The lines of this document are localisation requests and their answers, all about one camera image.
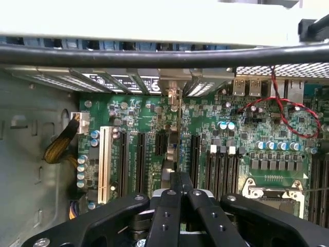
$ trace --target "gray metal panel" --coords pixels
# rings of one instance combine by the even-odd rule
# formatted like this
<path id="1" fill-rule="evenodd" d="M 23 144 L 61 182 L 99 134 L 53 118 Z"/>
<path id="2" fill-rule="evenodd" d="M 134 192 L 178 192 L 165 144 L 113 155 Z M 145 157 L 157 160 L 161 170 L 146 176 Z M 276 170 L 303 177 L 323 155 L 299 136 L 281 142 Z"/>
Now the gray metal panel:
<path id="1" fill-rule="evenodd" d="M 66 191 L 74 168 L 41 158 L 50 138 L 63 129 L 62 111 L 77 108 L 65 91 L 31 86 L 5 73 L 0 73 L 0 88 L 0 246 L 21 246 L 67 219 Z"/>

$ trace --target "white pci slot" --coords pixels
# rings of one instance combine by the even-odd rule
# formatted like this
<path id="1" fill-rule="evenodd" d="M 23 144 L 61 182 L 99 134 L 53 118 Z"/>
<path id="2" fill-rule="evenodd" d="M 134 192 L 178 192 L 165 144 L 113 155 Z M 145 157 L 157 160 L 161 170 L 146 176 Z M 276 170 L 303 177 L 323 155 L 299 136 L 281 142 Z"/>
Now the white pci slot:
<path id="1" fill-rule="evenodd" d="M 111 176 L 112 127 L 102 126 L 99 144 L 98 203 L 109 200 Z"/>

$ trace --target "screw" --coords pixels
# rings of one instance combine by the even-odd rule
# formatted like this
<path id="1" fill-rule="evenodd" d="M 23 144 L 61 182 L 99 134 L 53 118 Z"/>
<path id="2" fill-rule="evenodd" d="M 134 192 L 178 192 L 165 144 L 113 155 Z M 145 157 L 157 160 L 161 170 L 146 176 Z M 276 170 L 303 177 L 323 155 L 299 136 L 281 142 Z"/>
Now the screw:
<path id="1" fill-rule="evenodd" d="M 50 240 L 48 238 L 41 238 L 34 243 L 33 247 L 47 247 L 49 244 Z"/>
<path id="2" fill-rule="evenodd" d="M 33 83 L 31 83 L 31 84 L 29 85 L 29 89 L 35 89 L 35 85 L 34 85 Z"/>
<path id="3" fill-rule="evenodd" d="M 175 192 L 175 191 L 173 191 L 173 190 L 171 189 L 171 190 L 169 190 L 169 191 L 167 192 L 167 194 L 169 194 L 169 195 L 175 195 L 175 194 L 176 194 L 176 192 Z"/>
<path id="4" fill-rule="evenodd" d="M 200 190 L 195 190 L 195 191 L 193 191 L 193 194 L 196 195 L 196 196 L 200 196 L 201 191 Z"/>
<path id="5" fill-rule="evenodd" d="M 144 247 L 146 239 L 141 239 L 136 243 L 136 247 Z"/>
<path id="6" fill-rule="evenodd" d="M 144 197 L 142 197 L 142 196 L 136 196 L 136 197 L 135 197 L 135 200 L 136 200 L 136 201 L 140 201 L 140 200 L 143 200 L 143 199 L 144 199 Z"/>
<path id="7" fill-rule="evenodd" d="M 236 201 L 236 197 L 234 196 L 227 196 L 227 199 L 230 200 L 231 202 Z"/>

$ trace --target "green circuit board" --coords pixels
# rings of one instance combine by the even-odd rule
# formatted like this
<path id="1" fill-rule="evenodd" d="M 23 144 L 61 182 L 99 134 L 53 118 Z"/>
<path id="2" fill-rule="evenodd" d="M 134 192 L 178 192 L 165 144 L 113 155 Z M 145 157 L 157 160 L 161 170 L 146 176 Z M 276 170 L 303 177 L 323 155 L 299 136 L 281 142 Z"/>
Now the green circuit board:
<path id="1" fill-rule="evenodd" d="M 198 188 L 207 188 L 207 155 L 213 140 L 220 140 L 220 146 L 234 146 L 236 151 L 244 147 L 243 155 L 238 155 L 237 160 L 237 187 L 236 192 L 241 193 L 247 178 L 253 178 L 258 186 L 264 187 L 291 187 L 295 180 L 302 183 L 303 188 L 309 188 L 309 176 L 311 158 L 306 147 L 317 147 L 317 140 L 306 140 L 291 134 L 287 128 L 276 122 L 274 113 L 278 112 L 275 102 L 261 102 L 259 107 L 264 109 L 263 113 L 244 114 L 234 113 L 254 97 L 233 97 L 211 94 L 204 98 L 184 98 L 181 107 L 181 130 L 179 168 L 181 171 L 189 171 L 191 165 L 191 137 L 199 136 L 198 156 Z M 306 98 L 305 101 L 315 110 L 322 110 L 329 106 L 325 103 Z M 161 167 L 166 154 L 155 155 L 156 134 L 163 132 L 166 126 L 175 126 L 178 121 L 178 112 L 172 111 L 168 104 L 168 98 L 164 96 L 138 96 L 138 95 L 109 95 L 109 94 L 81 94 L 80 111 L 89 112 L 89 133 L 99 130 L 101 126 L 117 125 L 121 131 L 129 133 L 128 143 L 128 192 L 135 191 L 136 185 L 136 158 L 137 158 L 137 135 L 145 133 L 147 139 L 144 182 L 147 184 L 147 194 L 152 196 L 155 189 L 161 188 Z M 115 111 L 114 119 L 109 118 L 109 112 Z M 304 111 L 286 112 L 290 124 L 300 132 L 311 134 L 315 130 L 315 122 Z M 259 119 L 259 122 L 250 122 L 250 119 Z M 234 128 L 222 130 L 218 127 L 219 122 L 231 122 Z M 82 190 L 97 189 L 98 165 L 97 149 L 90 146 L 91 137 L 81 135 L 79 137 L 79 155 L 90 156 L 86 164 L 87 183 Z M 265 144 L 274 142 L 274 149 L 266 149 Z M 258 149 L 256 142 L 263 142 L 264 149 Z M 287 148 L 286 151 L 278 150 L 278 143 L 298 143 L 297 151 Z M 116 140 L 112 145 L 112 169 L 110 183 L 118 181 L 118 160 L 120 158 L 119 142 Z M 285 167 L 278 168 L 279 161 Z M 118 193 L 111 191 L 111 199 L 118 197 Z"/>

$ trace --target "red wire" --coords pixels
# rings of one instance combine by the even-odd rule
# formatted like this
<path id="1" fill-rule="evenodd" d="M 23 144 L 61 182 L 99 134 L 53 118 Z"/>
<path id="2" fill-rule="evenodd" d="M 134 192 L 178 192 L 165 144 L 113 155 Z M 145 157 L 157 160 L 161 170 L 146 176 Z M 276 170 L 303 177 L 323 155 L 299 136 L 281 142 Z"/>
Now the red wire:
<path id="1" fill-rule="evenodd" d="M 251 107 L 252 105 L 254 104 L 257 104 L 261 101 L 267 101 L 267 100 L 275 100 L 278 104 L 278 108 L 279 108 L 279 111 L 280 111 L 280 117 L 283 121 L 283 123 L 287 126 L 287 128 L 293 133 L 293 134 L 296 134 L 298 135 L 299 137 L 302 137 L 302 138 L 313 138 L 313 137 L 317 137 L 319 132 L 320 132 L 320 128 L 321 128 L 321 123 L 320 123 L 320 120 L 318 118 L 318 115 L 312 111 L 310 108 L 307 108 L 306 106 L 304 106 L 303 104 L 299 104 L 299 103 L 295 103 L 295 102 L 292 102 L 288 99 L 282 99 L 278 93 L 278 83 L 277 83 L 277 79 L 276 79 L 276 76 L 275 76 L 275 67 L 272 67 L 272 75 L 271 75 L 271 79 L 272 79 L 272 82 L 273 82 L 273 87 L 274 87 L 274 90 L 276 92 L 276 96 L 275 97 L 268 97 L 268 98 L 265 98 L 265 99 L 258 99 L 254 102 L 251 102 L 249 104 L 246 104 L 244 107 L 240 108 L 237 110 L 237 112 L 242 112 L 244 109 L 246 108 L 249 108 Z M 307 111 L 308 113 L 311 114 L 311 116 L 315 119 L 315 122 L 317 123 L 317 129 L 315 131 L 314 134 L 312 135 L 305 135 L 305 134 L 301 134 L 299 133 L 297 130 L 295 130 L 288 122 L 288 120 L 286 119 L 285 115 L 284 115 L 284 112 L 283 112 L 283 105 L 282 105 L 282 102 L 288 102 L 290 103 L 291 105 L 295 106 L 295 107 L 300 107 L 302 109 L 304 109 L 305 111 Z"/>

